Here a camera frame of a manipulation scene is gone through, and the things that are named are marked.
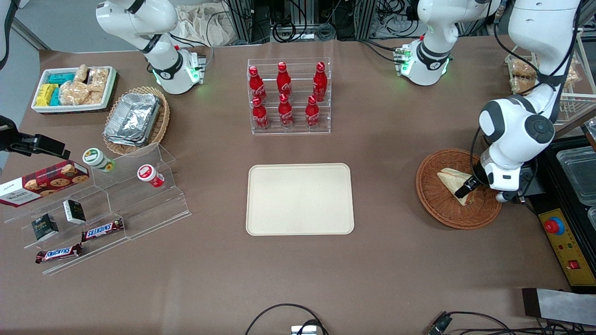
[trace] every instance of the wicker basket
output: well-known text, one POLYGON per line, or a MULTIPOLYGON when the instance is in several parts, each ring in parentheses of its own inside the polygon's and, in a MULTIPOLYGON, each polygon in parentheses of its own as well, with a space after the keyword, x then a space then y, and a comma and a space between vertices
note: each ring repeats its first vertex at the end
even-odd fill
MULTIPOLYGON (((159 115, 157 116, 157 118, 155 120, 153 129, 151 130, 151 136, 149 137, 148 144, 161 142, 163 139, 163 136, 166 134, 167 124, 170 121, 170 107, 167 104, 166 97, 164 97, 163 93, 161 93, 159 90, 157 90, 153 87, 145 87, 145 86, 131 89, 130 91, 128 91, 125 94, 128 94, 128 93, 153 94, 161 99, 162 103, 159 106, 159 115)), ((122 97, 124 97, 125 94, 123 94, 120 98, 118 98, 118 100, 112 106, 112 108, 110 110, 110 114, 108 115, 108 118, 105 121, 106 125, 108 124, 108 122, 110 121, 110 118, 114 114, 114 110, 116 109, 116 106, 118 105, 118 103, 120 102, 122 97)), ((105 137, 104 137, 104 142, 105 142, 105 145, 108 147, 108 149, 110 149, 111 152, 121 154, 121 155, 125 155, 125 154, 131 153, 131 152, 139 149, 139 147, 135 147, 133 145, 123 145, 123 144, 112 143, 112 142, 108 141, 107 138, 105 138, 105 137)))
MULTIPOLYGON (((474 164, 479 157, 474 155, 474 164)), ((451 168, 465 173, 470 169, 470 152, 444 149, 426 157, 416 174, 416 190, 422 204, 437 220, 458 229, 476 229, 491 223, 502 204, 495 199, 497 191, 486 186, 474 190, 474 201, 462 206, 443 185, 437 172, 451 168)))

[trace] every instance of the yellow control panel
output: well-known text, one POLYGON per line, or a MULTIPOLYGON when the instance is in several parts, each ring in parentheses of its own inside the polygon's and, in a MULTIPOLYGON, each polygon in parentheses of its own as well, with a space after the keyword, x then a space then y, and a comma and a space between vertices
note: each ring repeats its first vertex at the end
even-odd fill
POLYGON ((596 278, 569 229, 561 209, 538 215, 565 276, 572 286, 596 286, 596 278))

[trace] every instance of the coca-cola bottle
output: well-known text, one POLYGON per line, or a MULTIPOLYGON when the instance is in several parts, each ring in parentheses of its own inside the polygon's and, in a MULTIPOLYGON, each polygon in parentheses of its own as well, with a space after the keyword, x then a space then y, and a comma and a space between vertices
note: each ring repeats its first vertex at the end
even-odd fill
POLYGON ((249 67, 249 74, 250 92, 253 94, 253 97, 261 98, 261 102, 264 103, 267 100, 267 93, 265 92, 265 83, 263 83, 263 79, 261 79, 261 77, 259 76, 259 71, 257 70, 257 67, 249 67))
POLYGON ((312 91, 318 102, 325 100, 325 93, 327 92, 327 75, 325 74, 325 63, 322 61, 316 64, 316 73, 312 80, 312 91))
POLYGON ((253 98, 253 119, 257 128, 265 130, 271 127, 269 119, 267 118, 267 110, 265 106, 261 105, 259 97, 253 98))
POLYGON ((319 127, 319 106, 316 105, 314 95, 308 97, 308 105, 306 105, 306 127, 310 131, 319 127))
POLYGON ((280 106, 277 107, 280 113, 281 126, 284 129, 290 129, 294 125, 294 118, 292 117, 292 106, 288 103, 288 95, 280 94, 280 106))
POLYGON ((292 78, 290 78, 290 75, 288 75, 285 62, 280 61, 277 64, 277 70, 277 90, 279 90, 280 94, 287 94, 288 100, 291 101, 292 78))

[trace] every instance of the acrylic bottle rack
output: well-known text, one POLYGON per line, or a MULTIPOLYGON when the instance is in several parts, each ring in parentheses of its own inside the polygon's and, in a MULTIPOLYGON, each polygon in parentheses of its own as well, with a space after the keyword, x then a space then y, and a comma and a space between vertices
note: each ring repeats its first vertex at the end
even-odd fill
POLYGON ((265 59, 249 59, 246 68, 248 97, 249 97, 249 115, 250 126, 253 135, 306 135, 306 134, 329 134, 331 132, 331 58, 265 58, 265 59), (294 117, 294 126, 290 129, 284 129, 281 126, 280 114, 277 110, 280 104, 280 94, 277 90, 277 64, 283 61, 287 65, 287 71, 292 78, 292 115, 294 117), (317 103, 319 106, 319 127, 310 131, 306 127, 305 109, 308 104, 308 96, 313 93, 313 77, 316 72, 317 62, 325 63, 325 74, 327 75, 327 91, 325 93, 325 100, 317 103), (256 66, 259 71, 259 76, 263 79, 265 84, 265 92, 267 93, 267 100, 263 104, 267 109, 267 117, 271 123, 269 129, 263 130, 256 127, 252 116, 252 99, 253 95, 250 91, 250 75, 249 67, 256 66))
POLYGON ((148 145, 114 159, 114 170, 109 173, 91 169, 92 178, 87 182, 21 207, 3 206, 4 222, 22 227, 23 247, 33 265, 35 255, 41 250, 74 246, 80 243, 82 231, 116 219, 124 220, 123 230, 85 241, 80 257, 35 264, 44 274, 54 274, 191 215, 184 194, 174 183, 170 168, 174 161, 161 145, 148 145), (163 175, 165 183, 161 187, 155 188, 136 177, 136 170, 144 164, 153 165, 163 175), (85 224, 66 221, 63 201, 67 199, 81 203, 85 224), (45 241, 36 241, 31 222, 46 213, 54 217, 58 234, 45 241))

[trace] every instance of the walkers cookie box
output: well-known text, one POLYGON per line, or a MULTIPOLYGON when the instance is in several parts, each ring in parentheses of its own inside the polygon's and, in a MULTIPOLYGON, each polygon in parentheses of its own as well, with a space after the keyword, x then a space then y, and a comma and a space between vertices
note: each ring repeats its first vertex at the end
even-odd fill
POLYGON ((19 207, 89 179, 83 166, 65 160, 0 185, 0 203, 19 207))

